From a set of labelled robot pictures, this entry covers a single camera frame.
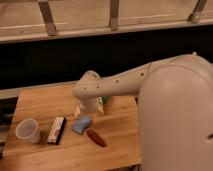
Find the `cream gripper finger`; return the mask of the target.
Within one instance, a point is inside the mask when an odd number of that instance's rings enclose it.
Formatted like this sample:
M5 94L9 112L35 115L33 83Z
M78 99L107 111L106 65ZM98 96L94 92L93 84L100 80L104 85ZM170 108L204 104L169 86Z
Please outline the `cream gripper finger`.
M77 105L74 110L74 118L77 118L81 114L81 108L80 105Z
M102 98L99 98L97 101L97 112L101 115L104 115L104 105Z

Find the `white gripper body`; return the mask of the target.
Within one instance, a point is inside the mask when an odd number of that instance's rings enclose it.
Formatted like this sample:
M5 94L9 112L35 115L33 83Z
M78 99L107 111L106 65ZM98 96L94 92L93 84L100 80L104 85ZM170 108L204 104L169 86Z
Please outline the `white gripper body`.
M82 112L97 112L97 101L100 97L91 99L80 99L79 105Z

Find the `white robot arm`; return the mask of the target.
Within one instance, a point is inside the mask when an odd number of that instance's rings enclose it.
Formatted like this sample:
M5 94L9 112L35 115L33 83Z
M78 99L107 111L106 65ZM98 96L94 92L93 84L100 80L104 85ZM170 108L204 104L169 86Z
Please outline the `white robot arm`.
M98 80L74 95L135 94L143 171L213 171L213 64L195 54L150 62Z

